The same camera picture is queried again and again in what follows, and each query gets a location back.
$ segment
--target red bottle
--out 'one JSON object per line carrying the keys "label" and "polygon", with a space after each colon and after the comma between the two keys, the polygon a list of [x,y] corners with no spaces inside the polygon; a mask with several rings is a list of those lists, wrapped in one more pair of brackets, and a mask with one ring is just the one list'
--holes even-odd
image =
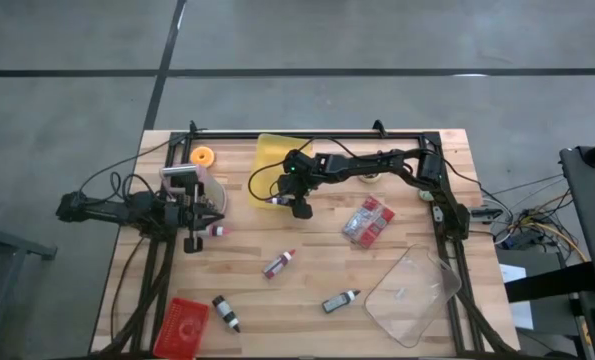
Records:
{"label": "red bottle", "polygon": [[264,275],[267,278],[272,279],[281,271],[281,269],[284,268],[284,266],[286,266],[286,264],[288,264],[288,262],[293,258],[293,255],[295,255],[295,249],[281,254],[277,259],[273,260],[273,262],[264,268]]}

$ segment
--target gray floor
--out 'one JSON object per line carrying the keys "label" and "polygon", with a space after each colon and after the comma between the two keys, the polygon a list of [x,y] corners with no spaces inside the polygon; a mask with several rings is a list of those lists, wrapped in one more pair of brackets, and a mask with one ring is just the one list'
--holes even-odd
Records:
{"label": "gray floor", "polygon": [[[0,1],[0,69],[157,68],[174,6]],[[595,67],[595,0],[191,0],[171,64],[353,66]],[[87,351],[117,227],[60,223],[54,210],[62,193],[135,153],[153,84],[0,79],[0,228],[59,246],[54,262],[25,265],[0,358]],[[557,174],[560,149],[595,143],[595,77],[169,79],[155,128],[190,119],[212,129],[365,128],[374,119],[466,128],[479,177],[495,191]],[[107,181],[88,193],[106,194]],[[558,183],[518,209],[565,189]],[[561,218],[581,237],[574,209]],[[530,339],[522,345],[545,353]]]}

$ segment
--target black cap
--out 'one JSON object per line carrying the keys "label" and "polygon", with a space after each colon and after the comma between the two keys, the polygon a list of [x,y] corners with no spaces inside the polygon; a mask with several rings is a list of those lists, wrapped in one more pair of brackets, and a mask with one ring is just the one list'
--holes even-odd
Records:
{"label": "black cap", "polygon": [[221,295],[217,295],[217,297],[213,299],[213,306],[217,306],[223,301],[226,301],[226,299],[224,299],[224,297]]}

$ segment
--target tape roll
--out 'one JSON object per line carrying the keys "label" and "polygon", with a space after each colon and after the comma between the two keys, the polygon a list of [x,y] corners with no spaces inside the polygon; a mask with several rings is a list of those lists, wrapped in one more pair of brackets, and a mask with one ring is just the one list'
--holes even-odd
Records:
{"label": "tape roll", "polygon": [[370,174],[370,175],[362,175],[359,177],[359,180],[365,182],[366,184],[374,184],[381,179],[381,174]]}
{"label": "tape roll", "polygon": [[203,167],[210,167],[215,162],[215,153],[206,146],[200,146],[190,153],[190,162]]}

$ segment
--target wooden table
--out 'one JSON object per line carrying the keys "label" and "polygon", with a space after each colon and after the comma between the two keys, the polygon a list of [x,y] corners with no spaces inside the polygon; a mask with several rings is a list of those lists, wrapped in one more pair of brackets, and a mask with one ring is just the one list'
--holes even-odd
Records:
{"label": "wooden table", "polygon": [[[461,174],[476,178],[465,130],[439,131],[446,159]],[[140,152],[166,141],[169,134],[169,131],[146,131]],[[360,155],[418,146],[413,140],[343,142]],[[216,153],[217,160],[210,172],[228,190],[229,204],[223,225],[233,232],[227,237],[209,239],[204,251],[193,255],[182,251],[181,241],[187,231],[178,232],[168,298],[178,296],[210,305],[215,296],[224,295],[237,313],[242,329],[241,334],[229,330],[210,305],[209,324],[198,356],[454,355],[446,311],[432,322],[416,347],[404,348],[373,323],[363,309],[365,296],[410,246],[420,244],[436,250],[430,210],[428,204],[419,199],[416,188],[390,174],[370,185],[358,179],[323,185],[308,199],[315,216],[299,220],[290,212],[249,205],[246,184],[256,141],[211,140],[193,144],[209,146]],[[314,142],[314,152],[343,153],[343,150],[330,141],[318,140]],[[166,147],[162,147],[140,157],[135,173],[150,184],[158,184],[158,170],[165,156]],[[458,201],[467,207],[481,205],[476,184],[452,172],[450,183]],[[144,188],[135,182],[131,190]],[[373,246],[364,250],[351,245],[340,230],[368,194],[385,202],[396,216]],[[471,228],[487,230],[483,225]],[[132,228],[120,231],[92,350],[103,348],[110,340],[110,305],[121,270],[139,239]],[[127,271],[118,298],[115,329],[121,328],[139,297],[147,253],[147,246],[142,247]],[[262,268],[278,254],[292,248],[297,249],[294,260],[277,278],[266,280]],[[490,237],[471,234],[465,241],[465,250],[477,305],[504,340],[518,348]],[[323,313],[322,301],[354,288],[362,290],[357,300],[330,315]],[[154,306],[146,319],[145,339],[150,338],[153,312]],[[463,311],[461,319],[464,336],[469,339]]]}

